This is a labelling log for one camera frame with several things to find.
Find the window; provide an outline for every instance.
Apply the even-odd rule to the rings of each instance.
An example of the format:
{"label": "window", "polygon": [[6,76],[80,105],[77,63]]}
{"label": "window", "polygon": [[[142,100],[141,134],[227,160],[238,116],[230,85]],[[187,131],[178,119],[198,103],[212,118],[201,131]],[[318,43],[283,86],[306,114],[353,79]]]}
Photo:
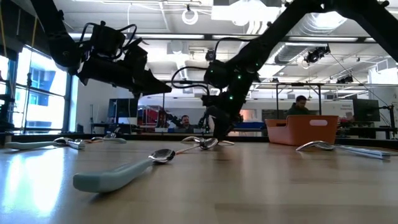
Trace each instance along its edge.
{"label": "window", "polygon": [[8,79],[8,64],[8,58],[0,56],[0,76],[3,80]]}
{"label": "window", "polygon": [[[32,81],[29,97],[26,86],[28,73]],[[25,47],[19,54],[16,82],[14,126],[62,129],[66,72],[59,70],[52,59]]]}

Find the desk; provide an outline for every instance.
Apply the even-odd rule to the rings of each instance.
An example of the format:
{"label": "desk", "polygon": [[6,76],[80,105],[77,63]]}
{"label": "desk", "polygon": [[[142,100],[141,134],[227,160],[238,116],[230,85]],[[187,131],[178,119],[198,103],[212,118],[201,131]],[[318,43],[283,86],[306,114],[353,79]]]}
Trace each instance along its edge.
{"label": "desk", "polygon": [[376,132],[385,132],[386,133],[386,139],[390,139],[390,133],[393,131],[397,131],[397,128],[349,128],[349,135],[359,135],[360,132],[362,133],[370,133],[373,136],[374,133],[374,138],[376,138]]}
{"label": "desk", "polygon": [[2,149],[0,223],[394,223],[398,157],[239,142],[194,149],[97,195],[73,188],[77,172],[112,169],[156,149],[186,144],[129,141],[15,152]]}

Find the computer monitor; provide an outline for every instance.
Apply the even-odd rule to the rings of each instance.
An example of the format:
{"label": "computer monitor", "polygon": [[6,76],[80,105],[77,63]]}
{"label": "computer monitor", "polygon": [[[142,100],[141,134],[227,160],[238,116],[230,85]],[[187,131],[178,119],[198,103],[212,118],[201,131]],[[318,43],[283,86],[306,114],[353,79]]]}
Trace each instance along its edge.
{"label": "computer monitor", "polygon": [[353,100],[354,119],[359,122],[380,121],[378,100]]}

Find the ceiling duct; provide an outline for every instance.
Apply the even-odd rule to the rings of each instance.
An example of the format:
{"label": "ceiling duct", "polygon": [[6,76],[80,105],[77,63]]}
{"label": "ceiling duct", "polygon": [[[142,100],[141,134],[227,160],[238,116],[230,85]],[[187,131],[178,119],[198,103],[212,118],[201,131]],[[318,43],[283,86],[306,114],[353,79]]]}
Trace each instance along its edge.
{"label": "ceiling duct", "polygon": [[[346,20],[346,18],[342,17],[337,12],[309,13],[305,15],[295,27],[293,27],[288,35],[329,35]],[[309,47],[316,46],[303,44],[295,45],[294,43],[279,44],[274,48],[274,51],[277,51],[281,48],[283,49],[281,49],[281,51],[275,56],[275,63],[288,64],[301,53],[306,51]]]}

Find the mounted camera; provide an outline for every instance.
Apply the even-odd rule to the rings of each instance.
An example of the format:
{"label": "mounted camera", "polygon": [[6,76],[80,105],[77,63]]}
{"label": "mounted camera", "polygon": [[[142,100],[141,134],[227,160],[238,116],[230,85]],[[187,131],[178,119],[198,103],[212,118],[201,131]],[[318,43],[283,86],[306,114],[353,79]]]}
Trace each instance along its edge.
{"label": "mounted camera", "polygon": [[308,55],[304,58],[304,62],[307,62],[308,64],[316,63],[327,54],[330,54],[329,45],[326,47],[317,47],[314,51],[308,52]]}
{"label": "mounted camera", "polygon": [[208,49],[205,56],[206,61],[208,62],[214,61],[214,55],[215,55],[214,49]]}

